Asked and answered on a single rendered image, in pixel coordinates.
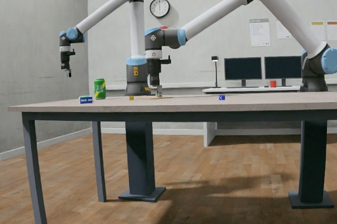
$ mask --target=green soda can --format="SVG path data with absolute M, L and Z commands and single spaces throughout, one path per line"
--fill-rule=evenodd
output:
M 95 79 L 95 99 L 105 99 L 106 89 L 104 78 Z

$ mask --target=paper on wall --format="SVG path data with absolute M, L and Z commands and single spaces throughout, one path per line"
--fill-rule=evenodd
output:
M 311 30 L 314 31 L 315 36 L 321 40 L 325 41 L 325 28 L 323 21 L 313 21 L 311 22 Z
M 290 32 L 283 26 L 283 24 L 276 19 L 276 30 L 278 39 L 290 39 Z
M 251 19 L 249 22 L 252 47 L 270 46 L 269 19 Z
M 337 40 L 337 21 L 328 21 L 327 24 L 328 40 Z

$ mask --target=blue box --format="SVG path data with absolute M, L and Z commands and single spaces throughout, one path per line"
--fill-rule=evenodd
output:
M 93 97 L 92 96 L 80 96 L 79 100 L 80 100 L 80 104 L 92 103 Z

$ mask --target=blue joint cap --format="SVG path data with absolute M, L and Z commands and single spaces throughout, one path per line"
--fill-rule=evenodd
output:
M 186 35 L 184 29 L 178 29 L 178 42 L 180 46 L 183 46 L 186 44 Z
M 327 49 L 321 59 L 322 68 L 326 74 L 337 73 L 337 49 Z
M 126 64 L 130 66 L 144 65 L 147 63 L 145 57 L 129 57 L 126 59 Z
M 154 32 L 154 31 L 157 31 L 157 30 L 161 30 L 161 28 L 159 28 L 159 27 L 147 28 L 145 30 L 144 36 L 147 36 L 148 34 Z
M 77 38 L 78 32 L 76 28 L 70 28 L 67 30 L 67 37 L 70 41 L 73 41 Z

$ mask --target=clock face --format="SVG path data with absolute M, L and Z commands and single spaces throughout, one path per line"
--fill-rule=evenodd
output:
M 170 4 L 167 0 L 153 0 L 150 11 L 155 17 L 164 17 L 170 11 Z

